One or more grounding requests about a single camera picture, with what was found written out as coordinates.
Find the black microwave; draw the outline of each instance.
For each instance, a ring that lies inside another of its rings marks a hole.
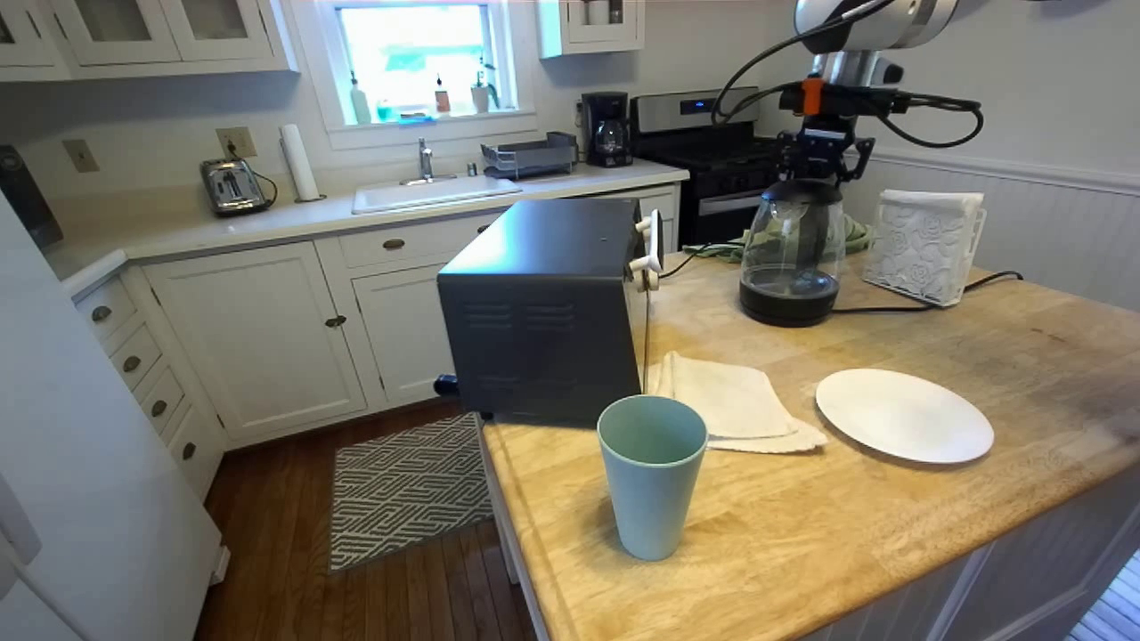
[[[61,225],[49,212],[38,184],[32,180],[27,164],[16,145],[0,145],[0,192],[7,197],[10,210],[20,218],[20,225],[38,247],[61,240]]]
[[[508,425],[596,428],[643,391],[647,294],[634,200],[523,200],[438,269],[463,407]]]

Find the green cup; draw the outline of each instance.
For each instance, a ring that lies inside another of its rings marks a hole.
[[[599,414],[599,440],[620,543],[668,559],[682,543],[704,454],[704,419],[663,394],[627,394]]]

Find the stove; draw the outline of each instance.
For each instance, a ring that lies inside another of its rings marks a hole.
[[[682,184],[682,247],[740,240],[758,207],[758,192],[778,180],[780,141],[755,137],[755,110],[729,123],[711,123],[721,89],[658,91],[631,98],[634,156],[687,166]]]

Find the kitchen sink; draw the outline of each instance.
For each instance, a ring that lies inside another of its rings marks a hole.
[[[404,184],[373,184],[356,190],[352,212],[380,212],[380,210],[417,210],[438,203],[468,203],[491,200],[502,192],[521,192],[521,184],[505,177],[435,177],[435,180],[404,180]]]

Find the glass coffee pot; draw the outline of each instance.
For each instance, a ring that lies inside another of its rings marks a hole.
[[[740,308],[764,324],[820,324],[840,293],[844,222],[833,180],[771,184],[745,236]]]

